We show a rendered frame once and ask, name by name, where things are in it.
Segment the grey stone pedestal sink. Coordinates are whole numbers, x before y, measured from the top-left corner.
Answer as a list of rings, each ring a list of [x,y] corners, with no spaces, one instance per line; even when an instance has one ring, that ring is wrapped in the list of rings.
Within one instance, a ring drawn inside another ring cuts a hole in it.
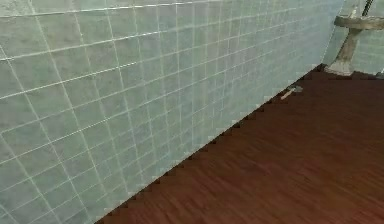
[[[340,76],[351,76],[354,72],[351,61],[357,46],[358,35],[364,30],[384,30],[384,17],[338,15],[334,24],[347,28],[348,34],[334,61],[325,67],[325,71]]]

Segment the wooden handled hammer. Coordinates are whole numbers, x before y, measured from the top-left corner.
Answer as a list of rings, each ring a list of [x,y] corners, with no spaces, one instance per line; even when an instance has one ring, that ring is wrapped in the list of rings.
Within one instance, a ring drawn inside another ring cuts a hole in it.
[[[290,87],[288,87],[287,92],[284,93],[284,94],[280,97],[280,99],[281,99],[281,100],[284,100],[284,99],[286,99],[288,96],[290,96],[292,93],[302,92],[302,90],[303,90],[303,88],[302,88],[301,86],[297,86],[297,85],[295,85],[295,86],[290,86]]]

